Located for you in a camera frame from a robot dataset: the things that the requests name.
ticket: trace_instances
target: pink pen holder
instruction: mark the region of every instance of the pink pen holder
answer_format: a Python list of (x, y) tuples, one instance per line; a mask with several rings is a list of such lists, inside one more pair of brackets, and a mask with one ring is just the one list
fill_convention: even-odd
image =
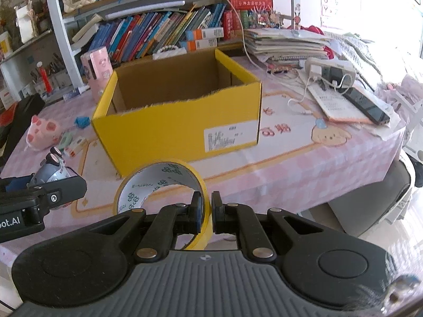
[(94, 101), (97, 103), (100, 101), (100, 97), (113, 73), (107, 49), (102, 47), (86, 52), (81, 56), (81, 62), (84, 66)]

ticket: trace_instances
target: tablecloth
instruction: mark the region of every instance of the tablecloth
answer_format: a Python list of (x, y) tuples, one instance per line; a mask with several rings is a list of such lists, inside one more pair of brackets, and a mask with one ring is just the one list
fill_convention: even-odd
[[(308, 99), (301, 106), (295, 105), (293, 112), (287, 108), (287, 101), (299, 95), (288, 88), (289, 84), (270, 80), (247, 61), (238, 61), (263, 82), (259, 144), (191, 162), (205, 179), (209, 194), (218, 190), (224, 203), (248, 204), (257, 213), (265, 213), (270, 207), (296, 213), (383, 180), (401, 149), (404, 128), (383, 141), (365, 130), (324, 121), (320, 108)], [(94, 109), (87, 92), (48, 106), (40, 116), (55, 119), (67, 129), (72, 128), (75, 117), (91, 116)], [(115, 213), (113, 201), (122, 179), (92, 127), (79, 130), (79, 135), (88, 139), (88, 146), (66, 165), (85, 178), (87, 194), (68, 207), (51, 211), (44, 219), (43, 232), (1, 244), (0, 261), (8, 267), (30, 245)], [(5, 165), (3, 178), (37, 171), (47, 151), (25, 150), (25, 146), (24, 136)], [(168, 186), (154, 192), (143, 207), (148, 213), (156, 213), (166, 204), (189, 202), (191, 194), (192, 190), (185, 187)]]

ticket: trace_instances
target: black phone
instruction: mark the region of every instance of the black phone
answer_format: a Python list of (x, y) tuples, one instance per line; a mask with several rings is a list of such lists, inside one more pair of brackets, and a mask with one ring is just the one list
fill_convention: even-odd
[(346, 97), (361, 112), (363, 112), (374, 124), (385, 125), (389, 123), (390, 118), (388, 115), (377, 107), (371, 100), (356, 90), (356, 88), (349, 88), (343, 96)]

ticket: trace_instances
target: yellow tape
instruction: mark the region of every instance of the yellow tape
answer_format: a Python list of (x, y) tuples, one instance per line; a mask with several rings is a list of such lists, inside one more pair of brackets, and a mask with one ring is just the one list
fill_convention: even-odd
[(206, 184), (189, 164), (177, 160), (154, 162), (133, 171), (116, 192), (115, 214), (142, 207), (148, 196), (164, 186), (184, 185), (201, 193), (204, 201), (204, 220), (201, 232), (185, 247), (187, 250), (203, 250), (212, 236), (210, 199)]

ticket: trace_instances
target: notebook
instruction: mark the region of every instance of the notebook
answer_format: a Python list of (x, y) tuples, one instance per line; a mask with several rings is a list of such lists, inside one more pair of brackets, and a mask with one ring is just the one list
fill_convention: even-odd
[(369, 118), (334, 89), (323, 90), (317, 83), (310, 84), (307, 89), (316, 99), (329, 121), (373, 125)]

